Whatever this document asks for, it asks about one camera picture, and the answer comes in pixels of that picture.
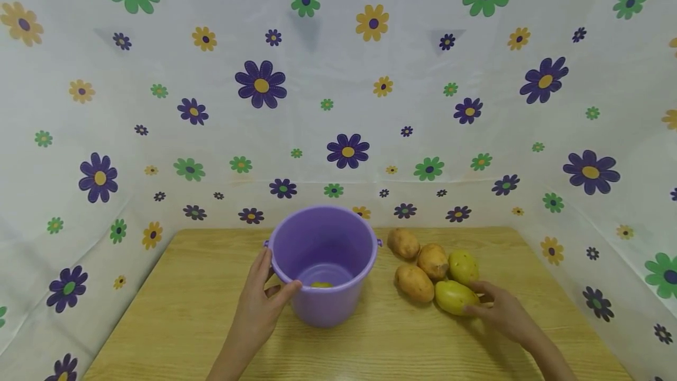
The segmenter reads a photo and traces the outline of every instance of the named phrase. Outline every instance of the purple flower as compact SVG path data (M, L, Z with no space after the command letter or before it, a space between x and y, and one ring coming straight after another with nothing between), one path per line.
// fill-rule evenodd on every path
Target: purple flower
M565 57L562 56L553 65L552 59L546 58L541 62L540 71L530 69L527 72L524 78L529 83L520 88L520 95L529 94L529 97L527 97L528 104L534 103L536 99L539 99L541 103L546 103L551 93L562 88L560 78L569 73L569 68L566 66L562 68L565 60Z
M190 119L190 123L197 125L205 125L205 119L209 119L209 114L205 112L206 106L197 104L195 98L188 100L182 99L183 105L178 105L176 109L181 112L182 119Z
M491 191L495 191L497 196L502 194L507 196L511 190L515 190L517 188L518 182L520 182L520 179L517 177L517 175L504 175L503 180L494 182L494 188L491 189Z
M268 184L270 186L270 194L277 194L277 198L287 198L291 199L292 194L296 194L296 184L293 184L292 182L289 181L289 179L275 179L275 182L271 182L271 184Z
M270 46L280 46L281 41L281 33L278 33L276 29L268 30L268 34L266 34L266 43L270 43Z
M574 32L574 37L572 37L571 39L572 41L574 41L574 43L578 43L579 41L585 38L585 34L587 33L588 32L585 30L585 27L580 27L578 30Z
M75 371L77 365L78 358L71 360L71 354L67 353L63 356L63 360L54 362L54 374L46 377L45 381L75 381L78 377Z
M364 151L369 150L368 142L360 142L361 136L359 134L353 134L348 140L348 136L345 134L339 134L337 136L338 142L330 142L327 145L327 149L333 153L330 153L327 156L329 162L337 162L337 167L343 169L346 167L346 164L351 168L355 169L360 166L358 161L366 161L369 159L369 155L364 153Z
M265 219L263 217L263 211L257 210L256 208L244 208L238 215L240 216L240 220L246 221L248 224L259 224L259 222Z
M454 34L445 34L444 37L440 39L440 48L443 51L448 51L451 47L454 46L455 42Z
M393 215L397 215L399 219L409 219L411 216L416 215L416 208L411 203L401 203L399 206L395 207L395 213L393 213Z
M252 106L261 108L263 102L270 109L277 108L277 99L284 99L287 96L286 88L280 87L285 81L285 76L281 72L273 73L273 64L270 61L261 62L261 71L253 61L246 61L244 68L247 73L239 72L235 74L235 81L244 84L237 94L242 99L252 98Z
M668 331L667 328L663 327L661 324L657 323L654 327L654 335L658 337L660 342L669 345L673 342L672 334Z
M604 298L599 289L593 290L591 287L585 287L583 297L585 297L585 304L592 309L597 318L610 322L614 317L614 312L610 309L611 302Z
M86 287L84 283L88 278L86 272L83 272L83 267L75 266L73 271L64 268L59 274L59 279L55 279L49 284L49 291L52 296L46 298L46 305L56 305L56 312L62 313L68 307L73 307L78 304L78 296L85 293Z
M454 114L454 118L460 118L458 120L460 123L473 123L475 118L479 118L482 114L480 110L482 106L484 106L484 103L481 103L480 98L472 101L470 97L466 97L463 99L463 103L456 105L458 112Z
M125 34L122 33L114 33L113 35L113 41L115 42L115 45L120 47L121 50L128 51L129 47L131 46L131 43L129 42L129 37L126 37Z
M134 131L136 131L136 133L140 136L147 136L148 135L148 128L146 128L142 125L138 125L138 126L134 127Z
M470 212L472 212L472 209L468 209L467 206L456 206L454 210L450 210L447 212L447 216L445 216L444 219L448 219L449 222L463 222L464 219L468 219L470 217Z
M186 207L183 208L183 211L186 212L188 218L192 218L193 220L205 220L207 217L205 210L201 209L198 205L186 205Z
M92 163L80 163L80 171L86 175L80 179L78 185L80 190L89 190L88 200L90 203L96 203L101 196L103 203L108 202L110 194L118 190L117 182L113 181L118 177L118 170L110 166L110 158L104 155L99 158L98 153L92 154Z
M572 174L569 179L571 185L585 184L585 194L593 195L597 189L600 193L607 194L611 191L609 183L618 182L621 179L620 173L611 171L616 164L616 159L606 157L597 160L597 155L592 150L585 150L583 158L570 153L569 161L571 165L567 163L562 170Z

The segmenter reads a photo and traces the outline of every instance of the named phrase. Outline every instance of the bucket rim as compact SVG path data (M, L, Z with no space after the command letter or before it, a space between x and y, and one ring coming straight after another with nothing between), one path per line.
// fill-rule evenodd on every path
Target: bucket rim
M336 293L336 292L342 292L346 289L354 287L356 284L361 283L362 280L366 278L366 276L369 274L371 271L371 268L374 266L374 262L377 260L377 252L378 252L378 243L377 243L377 235L374 233L374 230L371 229L371 226L357 213L353 212L352 210L348 208L344 208L343 206L337 206L337 205L313 205L313 206L307 206L305 208L296 210L289 215L287 215L282 221L280 221L279 224L273 229L272 234L270 235L269 242L268 242L268 248L273 252L273 259L272 259L272 266L273 270L275 271L275 274L277 275L278 278L280 278L280 281L282 281L285 284L289 284L290 282L294 281L293 279L289 278L288 275L286 275L282 270L280 270L280 266L277 265L277 260L275 258L275 251L273 250L273 246L275 244L275 237L277 235L277 231L280 229L282 225L285 224L288 220L292 219L294 216L297 216L299 213L307 212L309 210L314 210L314 209L320 209L320 208L326 208L326 209L333 209L333 210L338 210L340 212L346 212L349 213L349 215L355 217L357 220L360 221L360 223L367 229L369 232L369 235L371 237L371 256L369 257L369 261L365 265L364 269L360 271L359 274L356 275L356 277L353 277L349 282L339 284L336 287L329 287L329 288L317 288L317 287L311 287L311 286L302 286L300 288L300 291L302 292L312 292L312 293L318 293L318 295L328 295L328 293Z

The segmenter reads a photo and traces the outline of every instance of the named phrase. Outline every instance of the brown potato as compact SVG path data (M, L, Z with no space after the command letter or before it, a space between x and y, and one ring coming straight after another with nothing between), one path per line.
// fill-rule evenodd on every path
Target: brown potato
M418 266L400 265L395 272L395 283L407 296L416 302L428 303L435 297L435 286Z
M413 259L418 255L420 244L418 239L404 228L396 228L388 233L388 247L405 259Z
M449 270L449 262L447 261L447 253L439 244L426 244L418 253L418 261L416 265L423 270L428 278L433 282L442 281Z

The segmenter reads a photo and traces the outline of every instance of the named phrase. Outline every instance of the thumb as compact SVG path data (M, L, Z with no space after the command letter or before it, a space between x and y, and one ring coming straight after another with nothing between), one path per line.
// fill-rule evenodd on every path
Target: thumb
M280 309L283 308L299 292L301 287L303 287L303 284L298 279L286 284L273 298L273 304Z

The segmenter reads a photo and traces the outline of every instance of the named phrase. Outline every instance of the yellow flower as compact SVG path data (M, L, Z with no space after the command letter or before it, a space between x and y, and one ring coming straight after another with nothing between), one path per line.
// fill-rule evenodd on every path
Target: yellow flower
M151 222L148 224L148 229L143 230L143 239L141 244L146 246L146 250L155 248L156 244L162 240L162 227L160 222Z
M204 51L213 51L214 46L216 46L218 43L216 41L216 34L213 32L209 31L209 28L207 27L195 27L195 33L193 33L193 38L195 38L195 41L193 42L196 46L200 46L202 49L202 52Z
M381 77L374 83L374 94L378 97L387 96L393 91L393 82L390 81L388 75Z
M522 46L526 46L526 44L529 42L529 37L531 37L529 29L518 28L515 30L515 32L510 35L510 40L508 41L510 50L520 50Z
M10 37L21 38L29 47L33 43L42 43L38 34L44 33L44 30L42 25L37 23L37 16L33 11L24 11L24 7L19 2L14 2L14 7L9 3L3 3L2 8L5 13L0 15L0 21L9 27Z
M353 212L360 215L362 219L369 219L371 217L371 211L364 206L360 208L353 206Z
M377 8L374 9L370 4L364 7L364 13L358 13L356 20L360 24L355 28L355 32L362 34L362 39L365 42L374 38L374 42L380 40L380 35L388 31L388 25L385 24L388 22L390 15L388 13L383 13L383 5L378 4Z
M665 111L667 116L661 118L661 120L668 124L668 130L677 131L677 109L670 109Z
M73 95L73 100L80 103L92 101L92 96L96 94L92 90L92 84L84 82L81 79L71 81L71 88L68 90Z
M115 289L120 289L126 284L126 277L125 275L120 275L115 279L115 282L113 282L113 288Z
M564 260L564 246L557 243L556 238L546 237L544 242L541 242L543 248L543 256L548 258L548 262L552 265L559 266L559 263Z
M616 228L616 235L623 240L629 240L634 237L634 230L628 225L620 225Z

